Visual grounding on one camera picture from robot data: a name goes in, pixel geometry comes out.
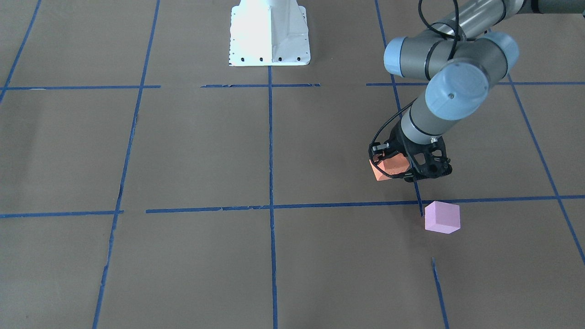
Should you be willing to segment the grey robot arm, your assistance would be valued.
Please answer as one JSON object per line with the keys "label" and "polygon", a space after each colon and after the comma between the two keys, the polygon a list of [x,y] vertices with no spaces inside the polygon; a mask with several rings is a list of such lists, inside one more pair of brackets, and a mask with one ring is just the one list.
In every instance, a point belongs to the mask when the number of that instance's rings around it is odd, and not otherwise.
{"label": "grey robot arm", "polygon": [[403,107],[389,138],[373,138],[368,158],[378,180],[416,182],[451,174],[443,135],[472,115],[491,88],[520,56],[516,41],[489,29],[519,13],[584,13],[582,0],[454,1],[455,10],[429,23],[414,37],[392,39],[384,52],[385,69],[399,77],[427,81],[426,89]]}

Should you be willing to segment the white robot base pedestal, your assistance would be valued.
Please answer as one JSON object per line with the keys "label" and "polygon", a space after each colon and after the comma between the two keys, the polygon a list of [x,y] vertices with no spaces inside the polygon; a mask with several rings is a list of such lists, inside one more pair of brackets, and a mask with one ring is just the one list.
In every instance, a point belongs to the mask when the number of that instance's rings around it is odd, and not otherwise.
{"label": "white robot base pedestal", "polygon": [[229,65],[308,65],[307,18],[296,0],[241,0],[230,13]]}

